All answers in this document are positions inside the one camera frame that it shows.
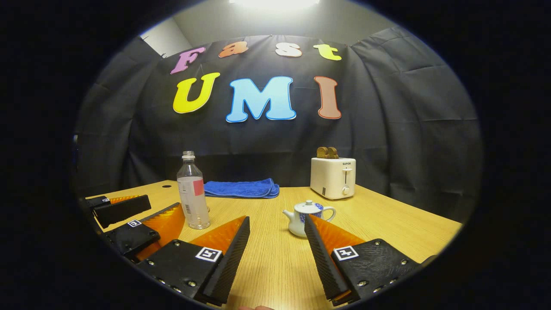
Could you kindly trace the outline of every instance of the toaster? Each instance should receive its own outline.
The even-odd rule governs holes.
[[[341,199],[354,195],[356,159],[312,158],[310,188],[327,199]]]

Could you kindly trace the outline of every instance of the black cloth backdrop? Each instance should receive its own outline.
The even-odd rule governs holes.
[[[224,46],[247,41],[246,52],[219,58]],[[303,55],[275,53],[279,42]],[[338,49],[341,61],[320,56],[316,44]],[[135,39],[106,66],[83,104],[75,134],[81,196],[176,179],[182,151],[195,151],[205,181],[273,178],[280,186],[309,186],[310,159],[319,146],[356,159],[356,183],[429,212],[464,222],[475,206],[482,171],[476,112],[452,69],[426,44],[394,27],[346,46],[299,36],[266,35],[203,45],[185,71],[170,74],[179,54],[162,59]],[[220,72],[208,102],[178,114],[178,82]],[[233,89],[250,78],[262,90],[289,76],[296,118],[268,120],[264,113],[228,123]],[[318,116],[315,76],[337,81],[342,117]]]

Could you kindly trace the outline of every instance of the teapot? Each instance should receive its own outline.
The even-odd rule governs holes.
[[[285,214],[289,218],[289,230],[291,231],[291,233],[301,238],[306,238],[306,233],[304,232],[305,217],[308,214],[312,214],[323,219],[321,214],[326,210],[333,211],[331,217],[326,220],[327,222],[331,222],[331,220],[335,217],[335,214],[337,214],[337,210],[335,210],[334,207],[324,207],[321,204],[316,204],[311,200],[296,204],[294,207],[294,213],[283,210],[283,214]]]

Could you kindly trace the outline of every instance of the blue towel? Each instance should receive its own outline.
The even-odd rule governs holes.
[[[205,183],[205,196],[227,198],[275,198],[279,195],[279,185],[272,178],[254,182]]]

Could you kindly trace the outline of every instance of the letter m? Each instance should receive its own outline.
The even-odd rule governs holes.
[[[248,118],[245,113],[245,104],[255,120],[262,116],[262,112],[270,101],[270,109],[266,112],[269,120],[292,120],[296,112],[291,108],[289,99],[289,85],[293,82],[290,77],[273,77],[268,81],[263,91],[258,90],[251,79],[236,79],[230,83],[234,88],[234,100],[231,103],[231,113],[226,116],[227,122],[242,122]]]

